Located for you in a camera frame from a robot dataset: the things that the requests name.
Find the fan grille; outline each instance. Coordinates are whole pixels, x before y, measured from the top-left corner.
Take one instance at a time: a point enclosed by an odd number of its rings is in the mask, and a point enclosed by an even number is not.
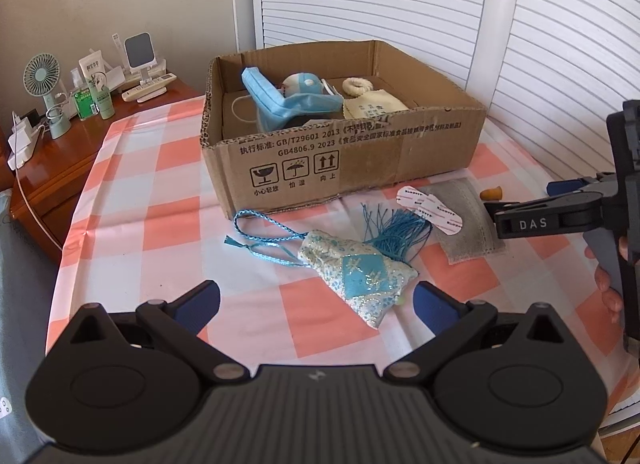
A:
[[[31,58],[24,69],[24,88],[32,96],[45,96],[53,90],[59,78],[60,64],[56,57],[40,53]]]

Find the human hand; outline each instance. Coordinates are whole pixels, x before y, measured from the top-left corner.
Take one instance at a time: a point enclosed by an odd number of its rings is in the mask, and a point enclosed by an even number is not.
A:
[[[618,244],[618,250],[622,257],[626,260],[628,243],[626,237],[620,237],[620,243]],[[594,259],[595,255],[591,248],[586,248],[584,254],[589,259]],[[596,267],[596,272],[593,275],[596,280],[596,286],[602,292],[602,303],[609,309],[609,316],[612,323],[620,321],[620,312],[622,311],[623,301],[622,297],[617,291],[611,288],[611,278],[609,273],[602,269],[602,267]]]

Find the green fan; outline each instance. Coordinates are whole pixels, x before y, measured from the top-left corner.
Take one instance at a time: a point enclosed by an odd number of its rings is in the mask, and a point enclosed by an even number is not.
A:
[[[58,103],[53,95],[60,80],[60,64],[55,56],[40,53],[29,60],[24,69],[24,88],[32,96],[41,96],[47,107],[47,118],[52,139],[57,139],[71,128],[68,116],[63,111],[65,102]]]

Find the checkered tablecloth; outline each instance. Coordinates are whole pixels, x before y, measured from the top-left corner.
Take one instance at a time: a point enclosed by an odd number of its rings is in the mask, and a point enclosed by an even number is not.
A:
[[[133,311],[142,301],[171,301],[205,279],[222,304],[200,336],[252,370],[260,363],[365,364],[383,368],[431,333],[412,309],[412,288],[379,330],[369,328],[312,269],[284,267],[225,245],[236,236],[223,216],[198,135],[203,98],[116,121],[97,155],[63,249],[51,310],[50,347],[80,305]],[[502,186],[505,200],[543,197],[548,175],[487,121],[469,168],[429,182],[468,177],[477,190]],[[274,218],[296,231],[322,229],[343,238],[364,233],[360,204],[397,207],[399,184],[348,195]],[[254,234],[280,234],[249,219]],[[622,348],[584,256],[580,235],[514,239],[508,250],[450,265],[435,235],[412,265],[460,301],[482,298],[501,311],[553,304],[597,367],[616,402],[634,389],[637,362]]]

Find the beige wall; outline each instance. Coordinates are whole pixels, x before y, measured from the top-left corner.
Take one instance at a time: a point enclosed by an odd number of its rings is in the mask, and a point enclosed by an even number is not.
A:
[[[219,54],[236,51],[232,0],[0,0],[0,125],[11,110],[44,110],[29,96],[22,72],[31,56],[47,52],[62,64],[64,82],[89,48],[119,64],[111,40],[142,31],[151,34],[159,56],[178,77],[204,91],[206,67]]]

